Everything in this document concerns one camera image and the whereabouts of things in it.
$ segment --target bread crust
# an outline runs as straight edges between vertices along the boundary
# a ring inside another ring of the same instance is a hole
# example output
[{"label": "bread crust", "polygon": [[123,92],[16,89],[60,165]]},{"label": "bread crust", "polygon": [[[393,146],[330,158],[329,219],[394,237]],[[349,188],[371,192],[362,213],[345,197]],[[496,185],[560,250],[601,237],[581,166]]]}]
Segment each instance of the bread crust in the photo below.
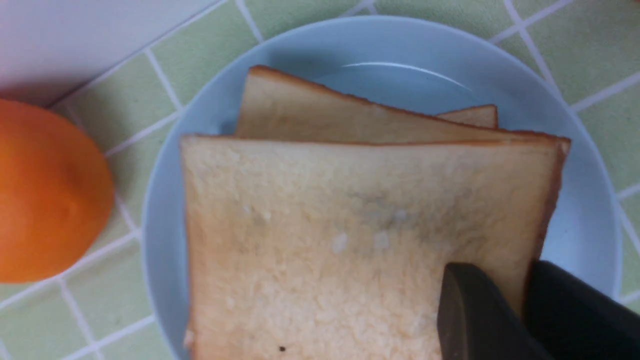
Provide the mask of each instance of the bread crust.
[{"label": "bread crust", "polygon": [[411,115],[411,116],[423,118],[425,120],[430,120],[430,121],[433,121],[433,122],[439,122],[441,124],[447,124],[448,126],[466,127],[466,128],[469,128],[469,129],[475,129],[477,131],[482,131],[482,132],[490,132],[490,133],[493,132],[493,133],[500,133],[500,134],[504,134],[504,135],[513,135],[514,137],[530,136],[532,138],[541,138],[541,137],[542,138],[547,138],[549,140],[552,140],[552,141],[560,143],[561,144],[561,148],[562,148],[562,150],[564,151],[565,154],[568,153],[569,148],[571,146],[571,140],[569,138],[565,138],[563,136],[554,136],[554,135],[549,135],[549,134],[546,134],[546,133],[538,133],[538,132],[535,132],[535,131],[528,131],[528,130],[509,131],[509,130],[498,129],[498,128],[489,129],[487,127],[475,126],[475,125],[470,125],[470,124],[452,123],[450,121],[443,120],[443,119],[440,119],[438,117],[424,115],[424,114],[421,114],[421,113],[416,113],[414,111],[393,108],[391,106],[378,104],[376,102],[372,102],[372,101],[369,101],[367,99],[364,99],[364,98],[361,98],[361,97],[357,97],[355,95],[343,94],[343,93],[337,92],[335,90],[332,90],[331,88],[328,88],[328,87],[326,87],[324,85],[313,83],[311,81],[307,81],[307,80],[298,78],[296,76],[293,76],[293,75],[290,75],[290,74],[286,74],[284,72],[280,72],[279,70],[275,70],[275,69],[272,69],[272,68],[264,66],[264,65],[256,65],[256,66],[250,68],[249,69],[249,75],[254,76],[254,77],[258,77],[258,78],[263,78],[263,79],[271,79],[273,81],[277,81],[277,82],[281,82],[281,83],[288,83],[288,84],[290,84],[292,86],[306,88],[308,91],[316,92],[318,94],[327,95],[327,96],[333,97],[333,98],[335,98],[336,100],[339,100],[339,101],[355,102],[355,103],[359,103],[361,105],[366,105],[366,106],[377,106],[377,107],[385,109],[389,113]]}]

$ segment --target bread slice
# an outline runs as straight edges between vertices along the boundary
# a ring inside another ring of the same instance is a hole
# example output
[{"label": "bread slice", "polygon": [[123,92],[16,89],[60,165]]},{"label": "bread slice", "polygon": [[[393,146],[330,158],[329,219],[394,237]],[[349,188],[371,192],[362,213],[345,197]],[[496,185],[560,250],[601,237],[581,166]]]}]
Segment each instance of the bread slice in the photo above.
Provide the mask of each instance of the bread slice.
[{"label": "bread slice", "polygon": [[520,311],[565,157],[545,139],[181,151],[194,360],[440,359],[445,264]]},{"label": "bread slice", "polygon": [[475,106],[438,114],[435,117],[459,124],[487,127],[489,129],[498,128],[498,108],[495,105]]},{"label": "bread slice", "polygon": [[[285,74],[283,72],[277,71],[267,66],[258,65],[249,69],[249,73],[247,74],[247,78],[245,81],[244,91],[245,96],[243,98],[241,113],[245,112],[242,109],[250,109],[249,115],[255,116],[240,116],[239,125],[238,125],[238,133],[237,135],[243,136],[243,133],[254,126],[254,122],[258,122],[262,120],[262,117],[265,113],[269,112],[269,108],[266,107],[267,102],[258,101],[253,104],[248,104],[248,101],[256,101],[259,99],[260,95],[263,94],[264,90],[268,91],[269,103],[273,104],[274,101],[277,102],[288,102],[288,101],[297,101],[296,97],[290,97],[290,93],[287,90],[285,84],[298,86],[298,91],[300,92],[313,92],[316,90],[322,91],[325,89],[321,85],[316,85],[310,83],[308,81],[302,80],[295,76]],[[255,105],[264,106],[263,108],[254,109]],[[312,120],[320,120],[313,117],[313,113],[308,114],[310,118],[306,121]],[[450,121],[457,122],[459,124],[467,124],[474,125],[479,127],[489,127],[496,128],[498,127],[498,109],[495,105],[482,105],[476,106],[473,108],[467,108],[462,110],[450,111],[447,113],[441,113],[439,115],[435,115],[436,117]],[[425,119],[433,119],[433,117],[414,113],[413,118],[416,121],[423,121]]]}]

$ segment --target plate rim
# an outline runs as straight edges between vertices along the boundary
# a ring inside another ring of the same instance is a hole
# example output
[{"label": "plate rim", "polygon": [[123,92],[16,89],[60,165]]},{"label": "plate rim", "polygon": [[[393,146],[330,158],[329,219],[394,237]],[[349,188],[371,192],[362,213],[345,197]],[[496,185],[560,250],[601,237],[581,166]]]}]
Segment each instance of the plate rim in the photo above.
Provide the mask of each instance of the plate rim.
[{"label": "plate rim", "polygon": [[[278,34],[261,43],[258,43],[256,46],[252,47],[247,52],[233,59],[229,64],[224,66],[215,76],[213,76],[210,80],[208,80],[208,82],[206,82],[206,84],[189,101],[189,103],[183,107],[177,121],[174,123],[173,127],[167,134],[166,139],[169,139],[170,137],[175,136],[176,133],[180,131],[179,124],[187,117],[186,115],[188,115],[191,112],[191,110],[194,107],[194,104],[200,102],[201,99],[205,97],[205,93],[206,93],[205,89],[211,87],[215,82],[217,82],[219,78],[221,78],[232,67],[236,66],[236,63],[240,62],[243,58],[247,58],[254,53],[263,51],[264,48],[269,47],[272,43],[282,41],[283,38],[298,36],[298,33],[304,32],[308,29],[322,28],[325,26],[332,26],[334,24],[342,24],[346,22],[379,22],[379,21],[413,22],[415,24],[423,26],[425,29],[425,32],[430,31],[433,28],[436,28],[436,29],[448,31],[450,33],[453,33],[454,35],[465,37],[474,42],[478,42],[484,45],[485,47],[488,47],[491,51],[494,51],[501,56],[505,56],[509,61],[514,63],[516,66],[518,66],[520,70],[532,76],[535,79],[535,81],[537,81],[538,84],[541,85],[560,104],[560,106],[562,106],[565,112],[569,114],[569,117],[571,118],[573,123],[577,126],[583,139],[587,141],[589,149],[591,149],[595,153],[596,162],[598,164],[598,168],[597,168],[598,172],[603,174],[605,177],[606,190],[609,195],[609,207],[610,207],[611,214],[613,215],[613,226],[614,226],[614,237],[615,237],[614,239],[614,244],[615,244],[614,284],[612,287],[613,294],[605,294],[605,295],[612,298],[616,302],[619,302],[620,290],[621,290],[621,284],[622,284],[622,275],[623,275],[623,263],[622,263],[623,262],[623,238],[622,238],[621,219],[620,219],[620,205],[617,200],[613,183],[611,182],[611,177],[609,176],[609,171],[606,168],[606,165],[604,163],[602,155],[600,154],[600,151],[598,150],[597,145],[591,138],[591,135],[588,133],[584,125],[582,124],[582,121],[578,117],[576,112],[573,109],[571,109],[569,104],[567,104],[567,102],[561,97],[561,94],[559,94],[555,89],[553,89],[550,84],[544,81],[537,73],[535,73],[531,68],[529,68],[520,59],[516,58],[512,54],[509,54],[508,52],[501,49],[500,47],[497,47],[495,44],[490,43],[487,39],[468,33],[461,29],[454,28],[438,22],[433,22],[430,20],[416,19],[412,17],[403,17],[403,16],[395,16],[395,15],[367,15],[367,16],[357,16],[357,17],[356,16],[339,17],[334,19],[322,20],[319,22],[313,22],[310,24],[306,24],[304,26],[300,26],[298,28],[290,29],[288,31],[285,31],[284,33]],[[141,224],[140,224],[140,248],[141,248],[141,256],[142,256],[141,266],[142,266],[143,276],[145,280],[145,289],[147,291],[147,298],[149,299],[151,309],[154,312],[154,316],[155,316],[156,322],[158,323],[158,327],[160,328],[160,332],[162,334],[164,342],[168,345],[168,348],[170,349],[172,356],[175,359],[179,359],[178,353],[174,348],[174,346],[172,345],[172,342],[165,330],[163,320],[157,316],[156,298],[153,295],[154,291],[151,288],[150,280],[149,280],[150,269],[148,266],[148,251],[147,251],[148,241],[147,241],[147,235],[146,235],[147,227],[149,225],[148,209],[149,209],[149,202],[151,198],[150,189],[152,188],[152,185],[157,181],[157,177],[158,177],[157,173],[159,172],[160,162],[165,157],[168,151],[171,151],[171,149],[170,149],[170,146],[168,145],[168,142],[165,142],[157,154],[157,157],[154,161],[153,170],[151,171],[149,180],[147,182],[147,187],[145,188],[145,197],[143,201],[143,209],[142,209]]]}]

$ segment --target green tile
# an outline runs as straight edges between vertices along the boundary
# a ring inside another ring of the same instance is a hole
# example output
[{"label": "green tile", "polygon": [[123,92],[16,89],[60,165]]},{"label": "green tile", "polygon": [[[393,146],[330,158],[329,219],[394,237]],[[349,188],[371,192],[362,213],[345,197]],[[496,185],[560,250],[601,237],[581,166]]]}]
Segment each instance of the green tile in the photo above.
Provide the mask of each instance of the green tile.
[{"label": "green tile", "polygon": [[538,64],[536,64],[536,60],[531,56],[531,52],[525,45],[519,33],[511,35],[496,45],[507,53],[520,59],[520,61],[522,61],[526,66],[530,67],[540,75],[540,68],[538,67]]},{"label": "green tile", "polygon": [[629,239],[627,232],[622,230],[622,234],[624,253],[620,296],[625,296],[633,291],[640,290],[640,256],[638,256],[638,250]]},{"label": "green tile", "polygon": [[173,124],[165,125],[109,158],[116,188],[133,221],[141,224],[142,207],[156,156]]},{"label": "green tile", "polygon": [[78,95],[70,105],[103,151],[175,111],[144,54]]},{"label": "green tile", "polygon": [[640,300],[636,300],[630,304],[627,304],[627,307],[636,313],[640,314]]},{"label": "green tile", "polygon": [[516,8],[518,15],[526,19],[538,11],[548,8],[558,0],[513,0],[513,6]]},{"label": "green tile", "polygon": [[59,359],[87,345],[57,286],[3,309],[0,324],[13,360]]},{"label": "green tile", "polygon": [[265,39],[302,25],[332,19],[360,0],[245,0],[253,21]]},{"label": "green tile", "polygon": [[182,104],[224,66],[258,42],[233,1],[227,1],[153,48]]},{"label": "green tile", "polygon": [[640,70],[640,8],[631,0],[576,0],[528,28],[572,104]]},{"label": "green tile", "polygon": [[160,329],[153,323],[102,349],[106,360],[172,360]]},{"label": "green tile", "polygon": [[6,300],[32,284],[0,284],[0,302]]},{"label": "green tile", "polygon": [[127,226],[127,223],[125,223],[118,208],[114,204],[113,209],[111,209],[111,215],[109,216],[107,225],[104,227],[104,229],[100,233],[100,236],[98,236],[88,252],[91,253],[93,251],[96,251],[101,247],[129,233],[130,230]]},{"label": "green tile", "polygon": [[96,339],[152,313],[140,265],[140,247],[136,241],[72,274],[67,285]]},{"label": "green tile", "polygon": [[633,224],[636,234],[640,234],[640,193],[631,195],[620,202],[625,214]]},{"label": "green tile", "polygon": [[490,38],[513,25],[502,0],[379,0],[380,14],[418,17]]},{"label": "green tile", "polygon": [[616,190],[640,182],[640,84],[578,115],[595,141]]}]

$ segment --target white grout line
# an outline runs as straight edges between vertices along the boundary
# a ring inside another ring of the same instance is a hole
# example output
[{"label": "white grout line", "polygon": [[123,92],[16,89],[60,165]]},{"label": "white grout line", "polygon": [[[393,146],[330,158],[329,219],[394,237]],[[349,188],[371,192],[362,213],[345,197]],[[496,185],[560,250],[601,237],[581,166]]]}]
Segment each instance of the white grout line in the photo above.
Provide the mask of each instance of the white grout line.
[{"label": "white grout line", "polygon": [[2,358],[2,360],[13,360],[9,354],[9,350],[6,349],[6,346],[2,342],[2,339],[0,339],[0,358]]},{"label": "white grout line", "polygon": [[110,148],[109,150],[107,150],[104,153],[105,157],[110,157],[114,154],[117,154],[120,151],[123,151],[124,149],[128,148],[129,146],[133,145],[134,143],[142,140],[144,137],[146,137],[147,135],[153,133],[154,131],[160,129],[161,127],[164,127],[165,125],[169,124],[170,122],[173,122],[175,119],[177,119],[180,116],[179,112],[175,112],[172,113],[171,115],[165,117],[164,119],[154,123],[153,125],[142,129],[140,132],[134,134],[132,137],[124,140],[123,142],[121,142],[120,144]]},{"label": "white grout line", "polygon": [[[122,330],[116,331],[113,334],[108,335],[108,336],[106,336],[105,338],[103,338],[103,339],[101,339],[99,341],[96,341],[95,347],[100,349],[100,348],[105,347],[105,346],[107,346],[107,345],[109,345],[111,343],[114,343],[114,342],[124,338],[127,335],[131,335],[131,334],[133,334],[134,332],[136,332],[138,330],[144,329],[146,326],[149,326],[150,324],[152,324],[155,320],[156,320],[156,318],[153,315],[148,316],[148,317],[146,317],[146,318],[144,318],[144,319],[142,319],[142,320],[140,320],[138,322],[135,322],[135,323],[125,327]],[[74,352],[73,354],[71,354],[71,355],[69,355],[67,357],[64,357],[63,360],[76,360],[76,359],[79,359],[79,358],[81,358],[81,357],[83,357],[83,356],[85,356],[87,354],[91,354],[92,351],[93,350],[90,347],[85,347],[85,348],[82,348],[82,349]]]},{"label": "white grout line", "polygon": [[354,7],[350,8],[349,10],[345,11],[342,15],[340,15],[338,17],[354,16],[355,14],[361,12],[362,10],[368,9],[369,5],[371,5],[371,0],[362,0],[356,6],[354,6]]},{"label": "white grout line", "polygon": [[[532,24],[544,19],[545,17],[553,14],[554,12],[564,8],[566,5],[569,5],[572,2],[573,2],[573,0],[560,0],[560,1],[558,1],[557,3],[554,3],[553,5],[549,6],[548,8],[544,8],[544,9],[540,10],[539,12],[537,12],[537,13],[531,15],[530,17],[526,18],[525,20],[523,20],[522,21],[522,27],[523,28],[527,28],[530,25],[532,25]],[[503,32],[501,32],[498,35],[495,35],[494,37],[489,39],[489,42],[492,43],[492,44],[497,44],[497,43],[503,41],[504,39],[510,37],[511,35],[514,35],[517,32],[518,32],[518,26],[511,26],[507,30],[504,30]]]},{"label": "white grout line", "polygon": [[618,193],[618,200],[624,200],[627,197],[630,197],[631,195],[640,192],[640,183],[637,183],[635,185],[631,185],[628,188],[621,190]]},{"label": "white grout line", "polygon": [[623,305],[629,305],[636,300],[640,300],[640,290],[636,290],[628,295],[623,296],[622,298],[620,298],[620,303]]},{"label": "white grout line", "polygon": [[89,328],[89,324],[86,322],[86,319],[84,318],[80,307],[71,294],[71,291],[69,291],[67,283],[64,281],[64,279],[58,278],[58,284],[60,285],[62,298],[65,299],[65,302],[69,306],[71,313],[74,315],[74,318],[76,318],[77,325],[80,328],[80,331],[82,332],[82,335],[84,336],[84,340],[87,342],[88,347],[91,348],[92,352],[95,353],[98,360],[104,360],[102,352],[100,352],[100,350],[95,346],[93,332],[91,331],[91,328]]},{"label": "white grout line", "polygon": [[553,3],[551,6],[549,6],[548,8],[544,8],[542,10],[540,10],[539,12],[531,15],[530,17],[528,17],[526,20],[522,21],[522,25],[527,27],[535,22],[538,22],[542,19],[544,19],[545,17],[553,14],[554,12],[564,8],[565,6],[571,4],[573,2],[573,0],[560,0],[556,3]]},{"label": "white grout line", "polygon": [[622,227],[624,227],[627,231],[627,235],[629,235],[631,243],[634,245],[634,248],[636,248],[637,255],[640,256],[640,240],[638,240],[636,229],[634,228],[634,225],[631,223],[631,221],[627,217],[627,214],[625,213],[625,210],[620,204],[618,204],[618,211],[620,212]]},{"label": "white grout line", "polygon": [[246,21],[247,25],[249,25],[249,28],[251,29],[251,32],[253,33],[255,38],[258,40],[258,42],[263,42],[264,38],[262,37],[262,34],[260,34],[258,25],[255,24],[255,21],[253,21],[253,17],[251,17],[251,13],[246,7],[244,0],[236,0],[236,6],[238,7],[238,10],[240,10],[240,13],[242,13],[244,20]]},{"label": "white grout line", "polygon": [[211,13],[213,10],[217,9],[220,5],[225,4],[226,2],[227,2],[227,0],[221,0],[221,1],[215,2],[212,5],[209,5],[208,8],[205,8],[204,10],[194,14],[194,16],[192,16],[191,18],[185,20],[184,22],[182,22],[178,26],[176,26],[173,29],[171,29],[171,30],[167,31],[166,33],[162,34],[157,39],[155,39],[155,40],[151,41],[149,44],[143,46],[140,50],[136,51],[135,53],[132,53],[131,55],[126,57],[124,60],[118,62],[116,65],[114,65],[109,70],[105,71],[103,74],[99,75],[97,78],[95,78],[95,79],[89,81],[88,83],[80,86],[79,88],[77,88],[76,90],[72,91],[68,95],[65,95],[64,98],[62,98],[62,100],[51,104],[49,107],[53,108],[53,107],[58,106],[58,105],[66,105],[66,104],[68,104],[69,101],[75,99],[78,95],[81,95],[82,93],[86,92],[87,90],[93,88],[95,85],[97,85],[100,82],[102,82],[102,80],[108,78],[110,75],[112,75],[114,72],[116,72],[120,67],[122,67],[122,65],[126,64],[127,62],[129,62],[129,60],[131,60],[131,59],[135,58],[136,56],[140,55],[145,49],[150,49],[151,47],[154,47],[156,44],[160,43],[162,40],[170,37],[171,35],[175,34],[176,32],[180,31],[181,29],[189,26],[190,24],[194,23],[195,21],[200,20],[202,17],[205,17],[207,14]]},{"label": "white grout line", "polygon": [[58,279],[62,279],[66,277],[68,274],[76,271],[77,269],[82,268],[86,265],[89,265],[90,263],[93,263],[94,261],[97,261],[99,259],[106,257],[107,255],[111,254],[112,252],[115,252],[119,248],[123,247],[124,245],[128,244],[130,241],[138,237],[140,237],[140,232],[136,231],[133,233],[129,233],[121,237],[120,239],[112,241],[111,243],[105,245],[104,247],[78,260],[77,263],[75,263],[69,269],[65,270],[63,273],[58,274],[54,277],[50,277],[49,279],[46,279],[46,280],[36,282],[34,285],[31,285],[25,290],[22,290],[21,292],[15,294],[14,296],[3,300],[2,302],[0,302],[0,310],[46,288],[47,286],[56,282]]},{"label": "white grout line", "polygon": [[553,76],[551,75],[551,70],[549,70],[547,63],[542,58],[542,55],[538,51],[538,48],[536,47],[536,45],[533,43],[533,39],[531,38],[531,36],[529,36],[529,32],[525,29],[522,19],[518,15],[518,12],[516,11],[516,9],[513,7],[513,3],[511,2],[511,0],[504,0],[504,6],[507,8],[507,12],[511,16],[511,19],[515,24],[516,29],[520,33],[520,36],[522,37],[524,44],[527,46],[529,52],[531,53],[533,60],[536,61],[536,65],[538,66],[538,68],[540,68],[540,72],[542,73],[542,76],[545,78],[547,83],[551,85],[553,91],[555,92],[555,95],[558,98],[562,99],[560,89],[557,87],[556,82]]},{"label": "white grout line", "polygon": [[590,107],[591,105],[594,105],[600,101],[603,101],[604,99],[612,95],[615,95],[623,91],[624,89],[630,86],[633,86],[637,83],[640,83],[640,71],[636,72],[635,74],[629,76],[628,78],[622,81],[619,81],[611,85],[610,87],[602,90],[601,92],[598,92],[597,94],[593,94],[583,100],[580,100],[579,102],[576,102],[575,104],[571,105],[571,109],[573,109],[576,112],[584,110]]},{"label": "white grout line", "polygon": [[171,82],[166,77],[166,74],[164,73],[164,71],[162,70],[162,67],[158,63],[158,60],[156,59],[156,55],[153,53],[153,51],[151,51],[151,48],[149,47],[144,50],[144,53],[147,55],[147,58],[149,59],[151,66],[153,66],[156,72],[156,75],[160,78],[160,82],[162,83],[167,95],[169,95],[169,98],[171,99],[171,102],[175,106],[175,109],[177,111],[182,111],[182,104],[178,99],[178,95],[176,95],[175,91],[173,90],[173,87],[171,86]]},{"label": "white grout line", "polygon": [[492,37],[487,41],[495,45],[503,41],[504,39],[510,37],[511,35],[514,35],[517,32],[518,32],[518,28],[516,26],[511,26],[507,30],[504,30],[503,32],[499,33],[498,35],[495,35],[494,37]]},{"label": "white grout line", "polygon": [[369,9],[369,12],[371,12],[371,15],[378,14],[378,11],[376,10],[376,6],[374,5],[374,1],[371,1],[371,4],[367,6],[367,9]]},{"label": "white grout line", "polygon": [[127,224],[127,227],[130,231],[135,232],[136,230],[138,230],[138,227],[136,227],[136,223],[133,221],[131,214],[129,214],[127,206],[125,206],[124,201],[117,192],[115,192],[113,195],[115,198],[116,207],[120,211],[120,215],[122,215],[125,224]]}]

